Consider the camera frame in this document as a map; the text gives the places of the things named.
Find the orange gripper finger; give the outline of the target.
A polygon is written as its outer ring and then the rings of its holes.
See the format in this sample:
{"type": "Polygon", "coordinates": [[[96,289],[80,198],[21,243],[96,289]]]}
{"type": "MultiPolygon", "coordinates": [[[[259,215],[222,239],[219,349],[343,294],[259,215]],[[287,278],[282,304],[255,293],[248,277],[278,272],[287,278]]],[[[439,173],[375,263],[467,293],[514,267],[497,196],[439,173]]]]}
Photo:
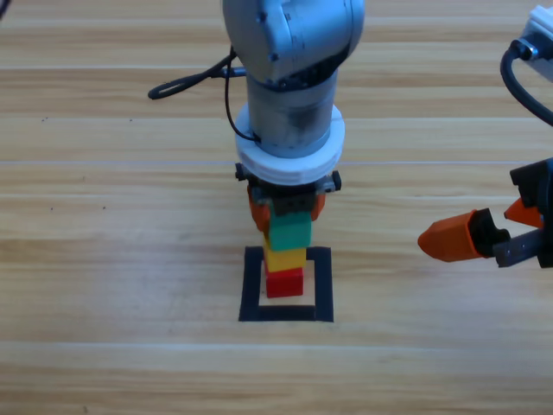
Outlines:
{"type": "Polygon", "coordinates": [[[270,205],[267,203],[256,203],[253,200],[251,190],[248,189],[247,192],[251,217],[254,220],[258,231],[263,234],[267,234],[270,230],[270,205]]]}
{"type": "Polygon", "coordinates": [[[434,222],[417,244],[433,259],[457,262],[492,258],[493,248],[510,239],[509,232],[497,228],[491,211],[484,208],[434,222]]]}
{"type": "Polygon", "coordinates": [[[537,210],[537,207],[526,207],[520,198],[515,200],[506,209],[504,217],[529,227],[543,228],[542,215],[537,210]]]}
{"type": "Polygon", "coordinates": [[[319,218],[322,209],[325,207],[326,196],[326,194],[318,194],[315,197],[314,205],[310,213],[312,221],[316,221],[319,218]]]}

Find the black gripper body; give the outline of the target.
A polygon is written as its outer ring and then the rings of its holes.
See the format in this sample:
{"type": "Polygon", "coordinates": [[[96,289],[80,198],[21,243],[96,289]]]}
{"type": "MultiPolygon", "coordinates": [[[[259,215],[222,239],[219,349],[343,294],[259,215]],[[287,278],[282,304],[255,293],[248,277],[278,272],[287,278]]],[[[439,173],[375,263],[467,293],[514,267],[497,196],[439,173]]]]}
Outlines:
{"type": "Polygon", "coordinates": [[[256,203],[267,203],[275,216],[285,214],[311,213],[315,197],[318,194],[329,195],[340,191],[342,180],[338,170],[330,175],[303,185],[277,185],[253,175],[242,163],[235,164],[235,177],[247,181],[256,203]]]}
{"type": "Polygon", "coordinates": [[[545,159],[513,169],[512,184],[526,207],[537,207],[543,228],[512,237],[493,248],[498,266],[510,267],[536,258],[541,268],[552,266],[552,160],[545,159]]]}

